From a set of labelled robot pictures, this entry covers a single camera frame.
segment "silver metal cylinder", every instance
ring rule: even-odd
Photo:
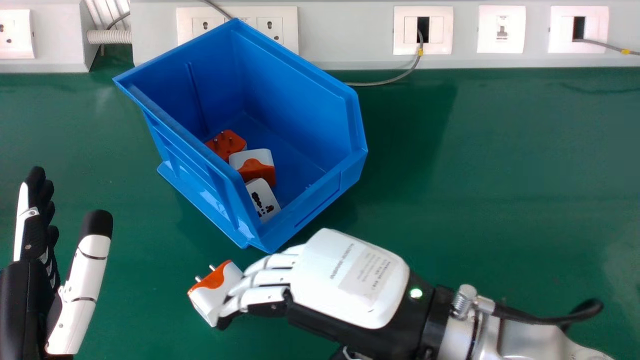
[[[469,284],[460,285],[452,303],[454,317],[459,320],[465,319],[477,295],[478,292],[475,287]]]

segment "printed label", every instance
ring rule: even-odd
[[[366,249],[358,256],[338,289],[362,297],[363,302],[371,306],[378,299],[395,266],[396,262],[380,251]]]

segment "black cable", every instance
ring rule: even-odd
[[[589,299],[576,306],[569,315],[557,318],[538,318],[537,316],[527,314],[524,311],[513,309],[502,304],[496,304],[492,315],[501,319],[529,323],[532,325],[556,325],[561,329],[568,329],[569,325],[575,322],[581,322],[596,316],[603,308],[604,304],[602,301],[598,299]]]

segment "blue plastic bin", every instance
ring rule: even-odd
[[[158,172],[242,248],[276,251],[360,178],[357,94],[240,20],[114,81],[144,112]],[[266,224],[240,174],[204,145],[225,129],[271,149],[282,210]]]

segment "green table surface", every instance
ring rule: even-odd
[[[284,319],[210,329],[186,291],[239,249],[174,190],[137,106],[111,78],[0,76],[0,259],[11,258],[18,188],[32,165],[54,180],[65,274],[86,211],[115,218],[90,330],[77,359],[327,359],[336,344]],[[394,72],[335,72],[349,81]],[[432,284],[467,282],[540,316],[598,297],[575,341],[640,358],[640,69],[422,70],[359,88],[362,179],[288,245],[331,227],[396,252]]]

